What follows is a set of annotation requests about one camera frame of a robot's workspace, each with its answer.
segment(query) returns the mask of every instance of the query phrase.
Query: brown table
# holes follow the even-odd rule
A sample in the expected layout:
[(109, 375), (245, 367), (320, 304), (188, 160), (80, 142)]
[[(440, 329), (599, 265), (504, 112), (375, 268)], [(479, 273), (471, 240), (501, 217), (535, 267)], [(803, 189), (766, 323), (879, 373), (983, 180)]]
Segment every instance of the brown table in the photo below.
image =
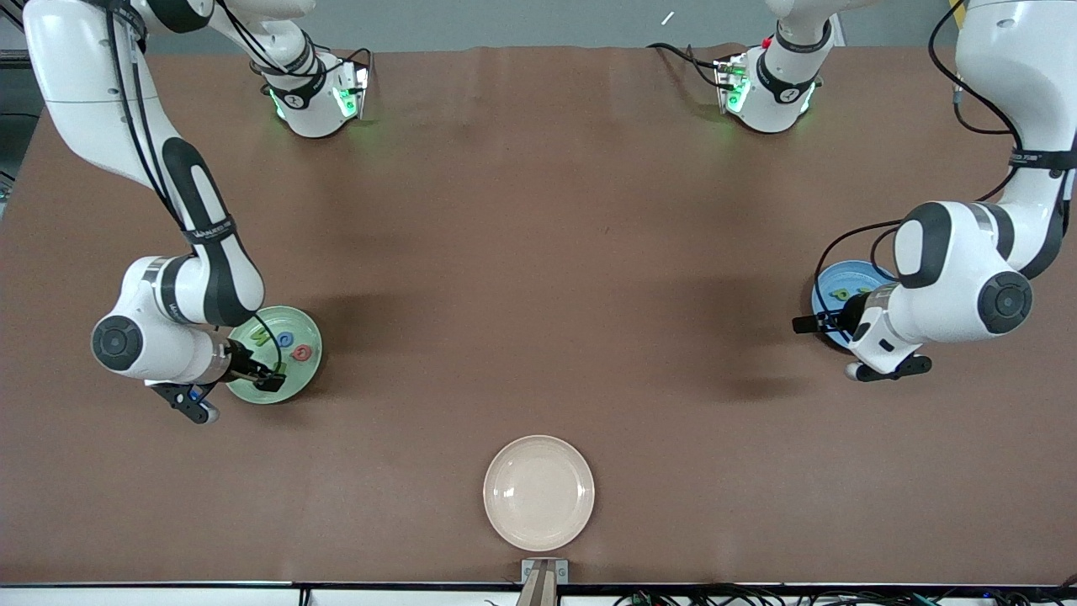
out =
[(597, 478), (558, 551), (577, 581), (1073, 572), (1072, 246), (1026, 326), (932, 347), (923, 378), (854, 384), (789, 329), (836, 235), (1004, 172), (922, 50), (836, 51), (778, 136), (655, 51), (380, 56), (369, 119), (324, 140), (240, 57), (152, 62), (268, 305), (308, 310), (328, 357), (293, 405), (218, 392), (209, 427), (99, 368), (127, 264), (184, 245), (43, 119), (0, 225), (0, 580), (515, 578), (480, 490), (529, 434)]

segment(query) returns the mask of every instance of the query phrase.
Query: beige plate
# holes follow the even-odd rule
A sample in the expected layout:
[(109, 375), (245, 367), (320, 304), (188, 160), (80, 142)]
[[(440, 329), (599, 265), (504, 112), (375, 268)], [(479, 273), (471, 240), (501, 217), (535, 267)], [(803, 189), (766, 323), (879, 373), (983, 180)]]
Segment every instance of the beige plate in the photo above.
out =
[(584, 456), (564, 440), (529, 436), (493, 457), (482, 499), (502, 538), (528, 551), (549, 551), (569, 545), (587, 525), (595, 478)]

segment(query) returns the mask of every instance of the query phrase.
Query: white robotic arm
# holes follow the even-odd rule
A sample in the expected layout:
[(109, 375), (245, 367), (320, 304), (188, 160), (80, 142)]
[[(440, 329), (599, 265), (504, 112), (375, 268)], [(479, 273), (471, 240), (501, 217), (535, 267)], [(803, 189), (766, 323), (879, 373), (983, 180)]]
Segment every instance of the white robotic arm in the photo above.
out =
[(223, 0), (209, 26), (243, 48), (269, 83), (277, 114), (297, 135), (332, 135), (362, 112), (367, 66), (319, 51), (291, 20), (314, 0)]
[(878, 0), (766, 0), (778, 17), (763, 46), (730, 58), (718, 75), (725, 111), (760, 132), (786, 130), (808, 110), (819, 70), (834, 47), (830, 17)]
[[(198, 29), (219, 9), (211, 0), (31, 0), (24, 13), (34, 73), (64, 141), (92, 164), (153, 188), (192, 250), (131, 264), (115, 308), (94, 329), (94, 355), (109, 370), (143, 380), (195, 423), (216, 418), (205, 394), (219, 382), (250, 380), (276, 392), (285, 380), (252, 361), (243, 346), (196, 326), (236, 327), (251, 320), (264, 285), (208, 166), (165, 115), (140, 48), (146, 30)], [(310, 74), (267, 74), (277, 77), (270, 82), (277, 89), (309, 93), (283, 115), (294, 130), (327, 135), (358, 113), (346, 115), (325, 86), (353, 70), (326, 73), (293, 24), (270, 23), (260, 31), (270, 60), (284, 61), (290, 73)]]
[(1023, 149), (1001, 200), (929, 201), (894, 239), (898, 281), (852, 297), (837, 328), (852, 335), (858, 381), (919, 375), (926, 343), (982, 341), (1032, 311), (1029, 280), (1054, 260), (1077, 169), (1077, 0), (971, 0), (957, 39), (968, 86), (1012, 123)]

